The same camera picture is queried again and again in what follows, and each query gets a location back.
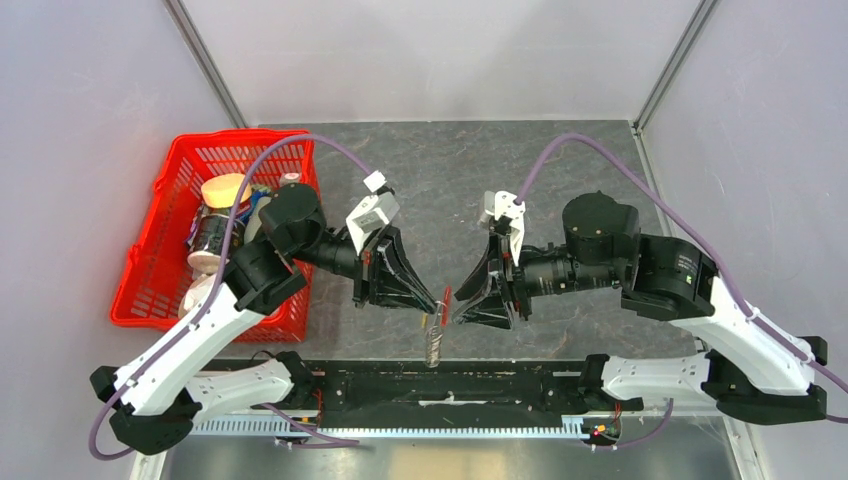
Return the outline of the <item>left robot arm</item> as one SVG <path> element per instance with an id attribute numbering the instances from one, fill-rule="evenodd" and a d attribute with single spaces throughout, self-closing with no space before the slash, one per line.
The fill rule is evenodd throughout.
<path id="1" fill-rule="evenodd" d="M 127 452 L 155 455 L 209 419 L 249 407 L 307 405 L 315 380 L 300 356 L 205 377 L 202 369 L 232 340 L 308 286 L 299 262 L 352 279 L 354 302 L 428 314 L 439 302 L 409 264 L 399 230 L 380 228 L 367 250 L 346 231 L 327 227 L 317 191 L 290 183 L 259 212 L 260 234 L 238 248 L 207 296 L 134 362 L 102 366 L 90 378 L 108 422 Z"/>

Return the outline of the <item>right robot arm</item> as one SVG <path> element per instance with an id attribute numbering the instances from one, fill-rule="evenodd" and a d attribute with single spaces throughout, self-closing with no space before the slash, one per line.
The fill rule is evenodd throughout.
<path id="1" fill-rule="evenodd" d="M 826 391 L 814 382 L 806 356 L 822 361 L 816 336 L 771 336 L 768 322 L 748 320 L 715 262 L 697 246 L 645 234 L 638 210 L 601 192 L 580 195 L 562 211 L 565 241 L 519 246 L 521 221 L 509 193 L 488 193 L 489 240 L 481 260 L 456 292 L 458 324 L 509 330 L 532 312 L 536 297 L 612 288 L 623 309 L 671 324 L 706 343 L 691 356 L 586 358 L 577 380 L 590 410 L 646 398 L 712 401 L 734 419 L 756 425 L 823 420 Z"/>

